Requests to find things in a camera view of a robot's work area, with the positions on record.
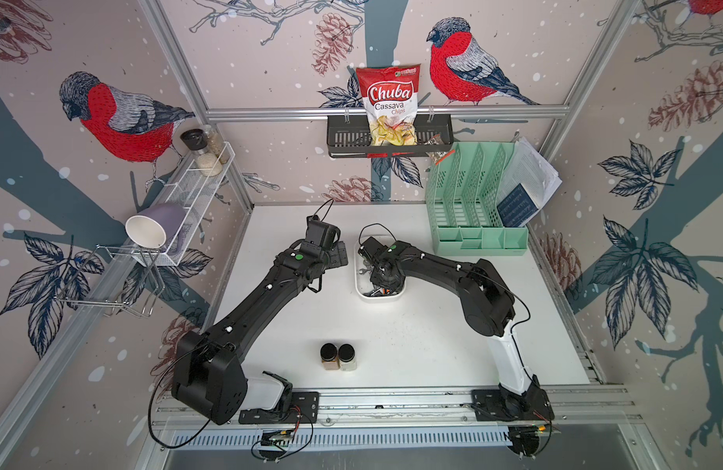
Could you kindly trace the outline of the white plastic storage box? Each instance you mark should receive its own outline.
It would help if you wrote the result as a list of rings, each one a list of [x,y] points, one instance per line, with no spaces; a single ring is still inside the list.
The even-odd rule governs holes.
[[[407,282],[397,290],[388,290],[373,284],[371,281],[372,266],[360,254],[361,243],[357,242],[354,247],[354,272],[355,287],[357,294],[367,303],[382,304],[396,301],[406,292]]]

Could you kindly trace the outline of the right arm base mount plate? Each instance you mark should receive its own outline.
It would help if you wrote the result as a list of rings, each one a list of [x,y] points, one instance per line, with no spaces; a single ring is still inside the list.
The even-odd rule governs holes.
[[[547,392],[532,385],[518,395],[502,386],[471,391],[471,407],[478,421],[554,421],[555,413]]]

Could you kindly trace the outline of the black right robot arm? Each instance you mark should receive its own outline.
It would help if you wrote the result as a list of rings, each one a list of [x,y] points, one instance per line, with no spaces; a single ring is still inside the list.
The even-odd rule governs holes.
[[[456,262],[395,241],[387,246],[373,237],[361,242],[359,255],[371,265],[371,282],[399,290],[412,277],[446,289],[461,301],[463,317],[488,339],[498,366],[495,389],[474,390],[470,407],[480,421],[551,421],[555,413],[536,374],[529,371],[514,338],[516,295],[488,260]]]

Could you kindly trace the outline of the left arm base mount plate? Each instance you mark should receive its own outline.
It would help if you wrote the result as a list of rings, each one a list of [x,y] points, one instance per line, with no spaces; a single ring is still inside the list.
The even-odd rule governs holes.
[[[281,397],[272,409],[245,409],[238,414],[238,423],[296,424],[300,420],[315,424],[318,419],[319,392],[292,392]]]

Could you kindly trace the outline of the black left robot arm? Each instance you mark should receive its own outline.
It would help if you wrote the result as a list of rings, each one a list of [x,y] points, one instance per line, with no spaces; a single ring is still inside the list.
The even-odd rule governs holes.
[[[177,343],[172,395],[211,422],[223,425],[247,397],[242,369],[249,349],[290,301],[334,268],[347,266],[341,230],[316,215],[307,218],[303,239],[275,256],[256,288],[226,317],[203,333]]]

